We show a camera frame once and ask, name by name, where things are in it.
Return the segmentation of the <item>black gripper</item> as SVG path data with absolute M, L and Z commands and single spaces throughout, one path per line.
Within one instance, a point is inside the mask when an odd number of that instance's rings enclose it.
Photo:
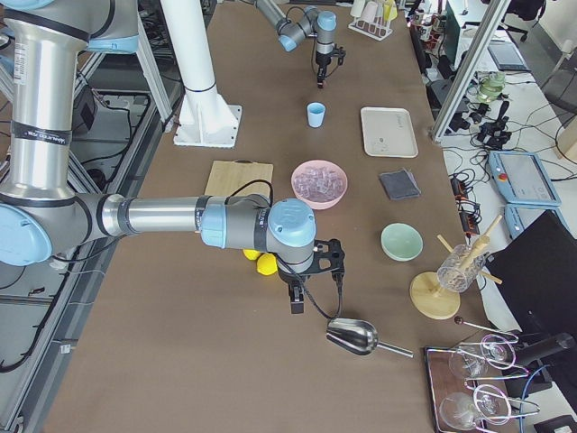
M 315 45 L 315 63 L 318 66 L 316 73 L 316 85 L 318 88 L 324 88 L 326 82 L 326 69 L 333 59 L 336 59 L 337 66 L 343 65 L 346 50 L 343 46 L 337 46 L 334 43 Z
M 304 313 L 304 292 L 306 280 L 317 274 L 330 272 L 336 284 L 337 292 L 343 292 L 343 277 L 345 253 L 338 239 L 328 241 L 315 240 L 312 252 L 312 262 L 304 271 L 298 272 L 295 264 L 285 263 L 277 258 L 279 276 L 288 284 L 290 300 L 290 312 L 292 314 Z

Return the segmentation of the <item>white robot base pillar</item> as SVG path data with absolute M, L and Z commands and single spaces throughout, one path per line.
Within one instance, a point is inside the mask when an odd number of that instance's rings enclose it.
M 219 94 L 201 4 L 166 0 L 161 3 L 185 90 L 174 143 L 231 149 L 242 108 Z

